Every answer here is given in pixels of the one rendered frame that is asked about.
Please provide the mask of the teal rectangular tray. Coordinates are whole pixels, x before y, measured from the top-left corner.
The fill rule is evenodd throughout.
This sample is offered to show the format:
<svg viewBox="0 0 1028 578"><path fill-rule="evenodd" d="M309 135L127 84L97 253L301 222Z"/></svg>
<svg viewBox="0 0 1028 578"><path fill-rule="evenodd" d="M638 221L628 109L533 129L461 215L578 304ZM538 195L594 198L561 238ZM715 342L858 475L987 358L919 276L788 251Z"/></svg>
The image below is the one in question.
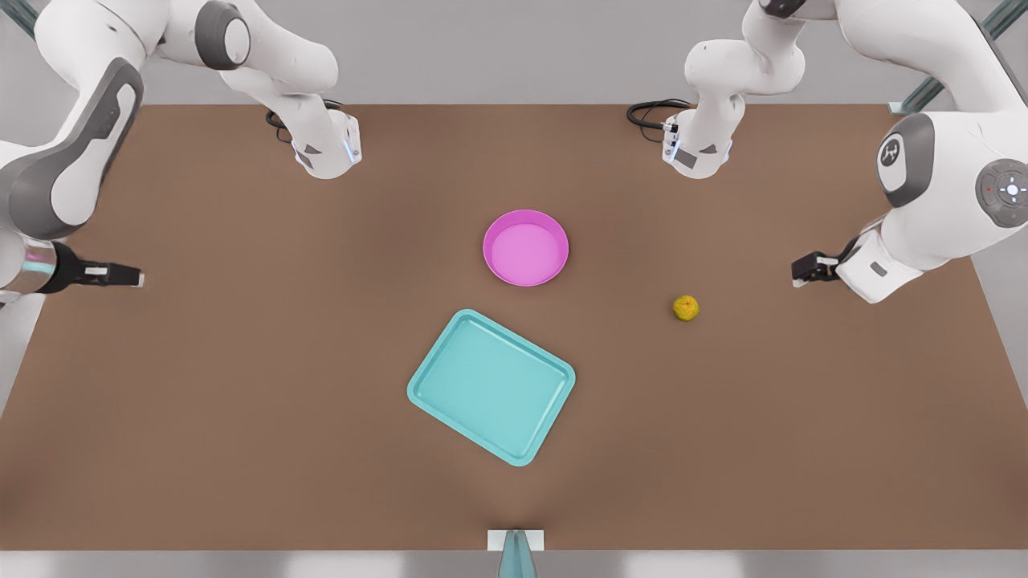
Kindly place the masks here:
<svg viewBox="0 0 1028 578"><path fill-rule="evenodd" d="M513 467L533 463L576 383L575 369L495 320L460 310L406 392L427 414Z"/></svg>

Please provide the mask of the pink round plate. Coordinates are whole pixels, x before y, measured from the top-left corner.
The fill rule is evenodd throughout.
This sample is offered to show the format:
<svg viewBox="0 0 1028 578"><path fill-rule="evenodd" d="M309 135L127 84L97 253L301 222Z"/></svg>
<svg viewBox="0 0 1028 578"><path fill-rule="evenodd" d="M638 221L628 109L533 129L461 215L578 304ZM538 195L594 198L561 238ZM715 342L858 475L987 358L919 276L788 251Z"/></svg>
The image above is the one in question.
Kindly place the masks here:
<svg viewBox="0 0 1028 578"><path fill-rule="evenodd" d="M514 286L533 287L563 270L570 258L570 238L558 220L547 213L511 211L487 228L483 256L495 278Z"/></svg>

